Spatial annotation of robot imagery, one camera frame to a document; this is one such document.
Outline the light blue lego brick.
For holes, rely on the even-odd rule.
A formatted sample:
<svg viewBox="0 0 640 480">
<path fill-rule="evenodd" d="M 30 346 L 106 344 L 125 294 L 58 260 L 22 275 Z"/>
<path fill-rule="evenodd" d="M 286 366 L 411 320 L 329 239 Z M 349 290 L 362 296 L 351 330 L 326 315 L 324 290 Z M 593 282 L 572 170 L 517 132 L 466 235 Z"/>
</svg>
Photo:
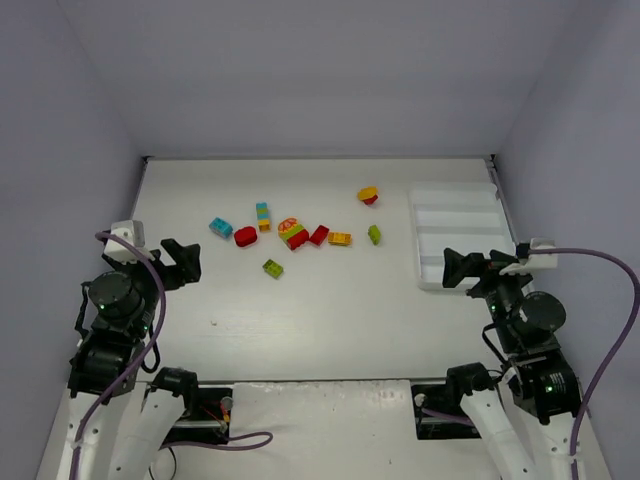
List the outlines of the light blue lego brick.
<svg viewBox="0 0 640 480">
<path fill-rule="evenodd" d="M 215 217 L 209 224 L 209 229 L 221 238 L 228 239 L 233 234 L 230 223 L 220 217 Z"/>
</svg>

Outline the red rounded lego brick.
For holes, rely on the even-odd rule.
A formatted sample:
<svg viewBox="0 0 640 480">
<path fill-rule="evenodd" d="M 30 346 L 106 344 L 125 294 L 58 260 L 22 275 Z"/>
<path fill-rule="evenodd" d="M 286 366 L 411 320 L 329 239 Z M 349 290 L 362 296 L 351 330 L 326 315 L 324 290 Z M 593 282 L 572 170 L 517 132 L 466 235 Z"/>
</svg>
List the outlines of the red rounded lego brick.
<svg viewBox="0 0 640 480">
<path fill-rule="evenodd" d="M 248 247 L 258 240 L 258 233 L 253 226 L 245 226 L 234 232 L 234 241 L 240 248 Z"/>
</svg>

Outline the small green lego brick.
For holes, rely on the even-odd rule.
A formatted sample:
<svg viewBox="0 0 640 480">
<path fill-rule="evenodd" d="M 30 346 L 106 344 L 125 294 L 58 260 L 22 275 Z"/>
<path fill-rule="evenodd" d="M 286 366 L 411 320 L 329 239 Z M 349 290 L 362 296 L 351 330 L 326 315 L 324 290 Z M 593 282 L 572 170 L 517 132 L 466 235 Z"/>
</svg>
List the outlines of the small green lego brick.
<svg viewBox="0 0 640 480">
<path fill-rule="evenodd" d="M 368 228 L 368 236 L 373 245 L 377 246 L 381 242 L 381 231 L 377 225 L 371 225 Z"/>
</svg>

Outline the yellow lego brick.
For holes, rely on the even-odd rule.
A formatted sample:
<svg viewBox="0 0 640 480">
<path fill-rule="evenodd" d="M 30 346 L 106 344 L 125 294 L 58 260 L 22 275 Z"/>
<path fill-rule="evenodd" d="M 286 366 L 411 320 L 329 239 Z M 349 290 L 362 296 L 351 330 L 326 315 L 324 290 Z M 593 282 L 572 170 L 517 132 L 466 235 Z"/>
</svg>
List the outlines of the yellow lego brick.
<svg viewBox="0 0 640 480">
<path fill-rule="evenodd" d="M 352 244 L 352 235 L 345 232 L 330 231 L 328 242 L 334 246 L 350 246 Z"/>
</svg>

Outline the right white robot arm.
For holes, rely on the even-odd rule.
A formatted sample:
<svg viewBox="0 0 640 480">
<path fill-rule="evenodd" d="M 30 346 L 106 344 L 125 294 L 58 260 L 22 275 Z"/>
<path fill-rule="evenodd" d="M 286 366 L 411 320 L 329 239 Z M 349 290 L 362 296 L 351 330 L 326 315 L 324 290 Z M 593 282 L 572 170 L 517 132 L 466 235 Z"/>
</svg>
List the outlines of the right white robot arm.
<svg viewBox="0 0 640 480">
<path fill-rule="evenodd" d="M 446 386 L 503 479 L 586 476 L 580 444 L 572 436 L 580 385 L 555 336 L 566 310 L 549 293 L 525 290 L 535 272 L 557 265 L 557 256 L 536 243 L 519 247 L 515 256 L 444 251 L 442 285 L 453 289 L 475 279 L 466 294 L 488 307 L 491 321 L 483 330 L 498 337 L 493 352 L 501 367 L 498 378 L 479 362 L 452 367 Z"/>
</svg>

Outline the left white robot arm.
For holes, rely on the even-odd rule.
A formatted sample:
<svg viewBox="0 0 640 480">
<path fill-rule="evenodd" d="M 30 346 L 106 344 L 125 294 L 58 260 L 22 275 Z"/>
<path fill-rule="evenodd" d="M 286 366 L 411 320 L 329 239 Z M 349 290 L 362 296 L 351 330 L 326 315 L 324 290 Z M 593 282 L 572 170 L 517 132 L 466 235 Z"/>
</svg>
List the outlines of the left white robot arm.
<svg viewBox="0 0 640 480">
<path fill-rule="evenodd" d="M 83 286 L 83 302 L 93 304 L 97 314 L 89 328 L 82 317 L 76 320 L 81 341 L 70 361 L 67 433 L 56 476 L 141 479 L 172 426 L 192 410 L 196 373 L 160 369 L 135 426 L 122 441 L 117 439 L 120 422 L 142 363 L 157 344 L 167 292 L 201 278 L 201 248 L 164 239 L 161 249 L 173 260 L 166 265 L 158 250 L 145 252 L 113 233 L 97 237 L 119 244 L 130 256 L 123 262 L 107 257 L 109 271 Z"/>
</svg>

